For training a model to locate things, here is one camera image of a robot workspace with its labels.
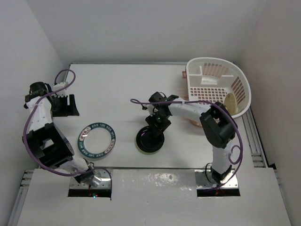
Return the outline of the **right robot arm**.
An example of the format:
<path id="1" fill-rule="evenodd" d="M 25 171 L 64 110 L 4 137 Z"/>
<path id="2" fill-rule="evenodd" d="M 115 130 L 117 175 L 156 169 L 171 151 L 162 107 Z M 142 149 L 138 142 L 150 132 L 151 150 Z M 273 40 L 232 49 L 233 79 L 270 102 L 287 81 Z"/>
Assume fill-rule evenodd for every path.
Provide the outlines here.
<path id="1" fill-rule="evenodd" d="M 215 105 L 201 105 L 186 102 L 184 99 L 170 95 L 165 97 L 155 92 L 149 98 L 150 115 L 146 118 L 148 131 L 145 132 L 145 141 L 152 144 L 149 149 L 160 149 L 164 142 L 164 131 L 171 125 L 169 117 L 181 116 L 202 125 L 208 142 L 213 146 L 213 161 L 211 174 L 213 180 L 220 184 L 230 173 L 233 163 L 229 160 L 231 141 L 235 138 L 237 125 L 224 105 L 216 102 Z"/>

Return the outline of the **beige plate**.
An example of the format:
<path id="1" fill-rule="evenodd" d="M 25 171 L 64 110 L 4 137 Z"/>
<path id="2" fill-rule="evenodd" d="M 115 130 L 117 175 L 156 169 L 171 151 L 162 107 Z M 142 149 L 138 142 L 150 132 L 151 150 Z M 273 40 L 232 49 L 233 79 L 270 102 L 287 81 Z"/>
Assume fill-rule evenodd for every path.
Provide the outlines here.
<path id="1" fill-rule="evenodd" d="M 143 151 L 143 150 L 141 150 L 141 149 L 138 149 L 138 151 L 140 152 L 140 153 L 142 153 L 142 154 L 145 154 L 145 155 L 153 155 L 153 154 L 156 154 L 156 153 L 159 153 L 160 152 L 160 150 L 156 150 L 156 151 L 152 151 L 152 152 L 146 152 L 146 151 Z"/>
<path id="2" fill-rule="evenodd" d="M 233 93 L 228 93 L 224 99 L 223 105 L 231 116 L 236 114 L 237 100 Z"/>

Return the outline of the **dark rimmed plate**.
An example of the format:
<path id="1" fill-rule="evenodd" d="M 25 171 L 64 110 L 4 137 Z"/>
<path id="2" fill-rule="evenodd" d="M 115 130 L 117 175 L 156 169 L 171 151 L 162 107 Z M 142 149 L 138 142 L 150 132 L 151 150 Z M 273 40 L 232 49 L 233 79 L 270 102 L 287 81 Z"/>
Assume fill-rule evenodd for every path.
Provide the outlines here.
<path id="1" fill-rule="evenodd" d="M 114 129 L 103 122 L 87 125 L 79 134 L 77 145 L 79 152 L 90 159 L 107 156 L 116 144 Z"/>

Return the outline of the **brown plate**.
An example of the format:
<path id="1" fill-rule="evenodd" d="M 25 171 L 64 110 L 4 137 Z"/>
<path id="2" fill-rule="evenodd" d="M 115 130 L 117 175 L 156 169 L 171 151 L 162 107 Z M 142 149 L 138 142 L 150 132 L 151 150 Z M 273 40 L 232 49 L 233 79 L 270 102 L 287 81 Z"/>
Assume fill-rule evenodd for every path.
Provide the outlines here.
<path id="1" fill-rule="evenodd" d="M 154 152 L 163 146 L 165 137 L 163 133 L 155 136 L 150 127 L 145 126 L 139 130 L 135 141 L 139 149 L 146 152 Z"/>

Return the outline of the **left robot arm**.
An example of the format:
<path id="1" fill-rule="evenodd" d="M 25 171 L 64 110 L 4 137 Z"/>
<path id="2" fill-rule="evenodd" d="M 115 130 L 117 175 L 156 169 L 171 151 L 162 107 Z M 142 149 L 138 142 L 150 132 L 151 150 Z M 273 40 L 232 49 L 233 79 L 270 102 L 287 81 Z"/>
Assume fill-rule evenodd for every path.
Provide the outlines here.
<path id="1" fill-rule="evenodd" d="M 84 158 L 74 155 L 68 139 L 54 124 L 54 117 L 78 116 L 75 97 L 62 89 L 67 82 L 50 87 L 43 82 L 30 85 L 25 96 L 24 107 L 32 114 L 26 130 L 26 140 L 32 155 L 52 170 L 65 170 L 74 174 L 78 183 L 92 185 L 95 173 L 92 165 Z"/>

